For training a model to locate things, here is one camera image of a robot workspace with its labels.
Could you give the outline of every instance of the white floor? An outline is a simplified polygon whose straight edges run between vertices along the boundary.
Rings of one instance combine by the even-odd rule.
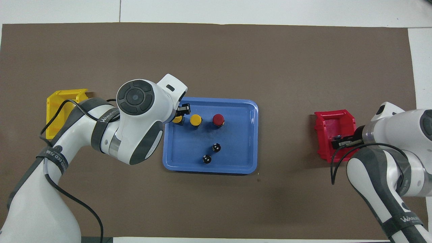
[[[432,108],[432,4],[425,0],[0,0],[3,24],[76,22],[409,28],[417,107]],[[432,219],[432,199],[426,201]],[[139,242],[160,241],[146,238]]]

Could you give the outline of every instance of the white robotic arm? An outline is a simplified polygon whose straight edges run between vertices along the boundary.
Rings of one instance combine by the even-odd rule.
[[[81,242],[75,217],[47,179],[57,184],[68,162],[88,145],[126,164],[144,161],[160,142],[162,124],[176,114],[190,113],[188,106],[178,109],[186,91],[181,81],[167,74],[157,84],[125,83],[117,93],[118,108],[100,98],[83,101],[80,107],[88,114],[78,107],[72,110],[52,146],[41,151],[11,193],[0,243]]]
[[[432,195],[432,110],[404,112],[385,102],[362,131],[365,144],[348,162],[348,179],[391,242],[430,243],[432,236],[401,196]]]

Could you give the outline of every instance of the tray rim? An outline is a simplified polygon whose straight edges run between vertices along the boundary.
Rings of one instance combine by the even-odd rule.
[[[185,96],[182,99],[182,102],[222,102],[222,103],[234,103],[234,104],[249,104],[252,105],[255,110],[255,121],[254,121],[254,145],[252,147],[253,154],[252,154],[252,166],[248,169],[245,169],[242,172],[236,171],[234,172],[227,172],[227,171],[208,171],[208,170],[177,170],[175,166],[171,166],[167,163],[167,157],[168,157],[168,146],[165,142],[168,140],[168,130],[169,127],[172,125],[170,122],[165,124],[164,127],[164,145],[163,145],[163,154],[162,154],[162,163],[164,167],[170,171],[177,171],[177,172],[191,172],[191,173],[215,173],[215,174],[250,174],[254,172],[258,166],[258,121],[259,121],[259,115],[258,115],[258,105],[255,101],[250,99],[229,99],[229,98],[208,98],[208,97],[188,97]]]

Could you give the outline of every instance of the black strap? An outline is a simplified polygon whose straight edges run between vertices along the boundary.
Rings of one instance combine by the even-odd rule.
[[[103,114],[98,121],[96,122],[95,128],[93,129],[92,133],[92,147],[95,150],[99,150],[102,152],[101,149],[101,142],[102,142],[102,136],[105,133],[105,130],[108,127],[108,123],[115,117],[119,115],[118,108],[114,107],[109,109],[105,114]]]
[[[381,227],[384,230],[387,237],[391,237],[396,232],[416,224],[423,225],[419,217],[413,212],[406,212],[398,214],[385,221]]]
[[[42,151],[36,156],[36,158],[38,157],[43,157],[51,160],[54,164],[57,165],[62,175],[69,166],[69,163],[67,162],[63,154],[49,146],[44,147]]]

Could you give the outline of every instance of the brown mat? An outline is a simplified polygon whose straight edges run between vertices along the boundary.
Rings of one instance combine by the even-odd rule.
[[[128,166],[83,148],[60,180],[109,236],[385,239],[366,203],[317,154],[315,111],[347,109],[363,125],[380,104],[415,109],[406,29],[165,23],[3,25],[0,224],[9,192],[44,147],[45,99],[88,88],[114,98],[135,78],[173,74],[187,96],[259,106],[258,168],[246,176],[168,171],[161,143]],[[406,198],[427,222],[424,198]],[[66,200],[84,236],[92,215]]]

